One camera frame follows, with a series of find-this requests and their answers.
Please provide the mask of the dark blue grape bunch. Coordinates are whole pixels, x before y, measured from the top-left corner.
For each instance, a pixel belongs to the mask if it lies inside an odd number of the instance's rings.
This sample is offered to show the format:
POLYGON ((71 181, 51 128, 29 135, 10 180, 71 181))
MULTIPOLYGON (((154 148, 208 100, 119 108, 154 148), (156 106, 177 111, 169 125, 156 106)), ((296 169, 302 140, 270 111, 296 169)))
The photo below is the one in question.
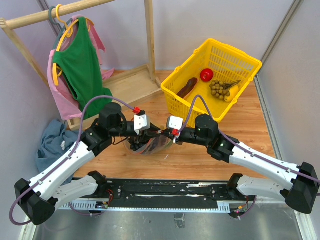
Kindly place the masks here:
POLYGON ((132 150, 134 152, 138 152, 145 145, 146 145, 145 143, 130 142, 129 148, 130 148, 130 150, 132 150))

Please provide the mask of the clear zip bag orange zipper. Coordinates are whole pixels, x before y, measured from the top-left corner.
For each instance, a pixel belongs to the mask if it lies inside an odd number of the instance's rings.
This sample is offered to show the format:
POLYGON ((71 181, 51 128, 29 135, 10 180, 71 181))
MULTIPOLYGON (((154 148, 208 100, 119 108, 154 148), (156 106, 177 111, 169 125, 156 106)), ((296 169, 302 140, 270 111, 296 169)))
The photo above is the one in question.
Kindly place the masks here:
MULTIPOLYGON (((163 132, 163 131, 161 131, 161 136, 167 137, 167 136, 164 135, 164 132, 163 132)), ((155 154, 155 153, 149 154, 149 153, 148 153, 148 149, 150 148, 151 143, 152 143, 156 138, 157 138, 157 137, 153 137, 149 142, 139 142, 139 143, 145 144, 145 146, 143 146, 138 152, 134 152, 134 151, 130 150, 130 139, 129 139, 129 138, 127 138, 127 139, 123 142, 123 144, 124 144, 124 146, 129 150, 129 152, 132 153, 132 154, 134 154, 134 155, 148 156, 148 155, 153 155, 153 154, 155 154)))

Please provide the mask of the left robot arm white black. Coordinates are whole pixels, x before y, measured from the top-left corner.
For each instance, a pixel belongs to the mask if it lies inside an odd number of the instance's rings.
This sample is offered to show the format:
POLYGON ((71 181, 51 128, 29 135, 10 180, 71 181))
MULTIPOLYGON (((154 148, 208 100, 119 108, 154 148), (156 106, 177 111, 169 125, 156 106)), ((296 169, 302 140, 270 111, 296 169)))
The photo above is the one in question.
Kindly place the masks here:
POLYGON ((71 183, 64 182, 80 167, 93 160, 113 144, 113 138, 130 138, 147 144, 160 135, 161 129, 151 123, 144 111, 135 108, 132 121, 126 120, 122 107, 115 102, 105 105, 98 118, 86 129, 61 158, 39 175, 14 185, 15 204, 38 226, 46 222, 61 206, 81 197, 103 197, 109 192, 107 179, 97 171, 71 183))

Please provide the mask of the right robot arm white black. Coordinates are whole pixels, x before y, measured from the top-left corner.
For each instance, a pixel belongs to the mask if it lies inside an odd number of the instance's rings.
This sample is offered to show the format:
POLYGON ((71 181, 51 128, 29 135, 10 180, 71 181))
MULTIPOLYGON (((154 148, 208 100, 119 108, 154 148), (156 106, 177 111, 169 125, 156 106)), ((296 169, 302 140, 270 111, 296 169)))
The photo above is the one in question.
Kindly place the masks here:
POLYGON ((194 128, 186 127, 183 119, 175 116, 167 120, 167 127, 171 129, 174 143, 205 146, 207 153, 215 160, 251 169, 265 177, 258 179, 233 174, 226 188, 230 199, 260 196, 285 202, 303 214, 312 212, 320 181, 311 164, 303 162, 297 165, 262 154, 225 135, 219 130, 218 123, 207 114, 195 119, 194 128))

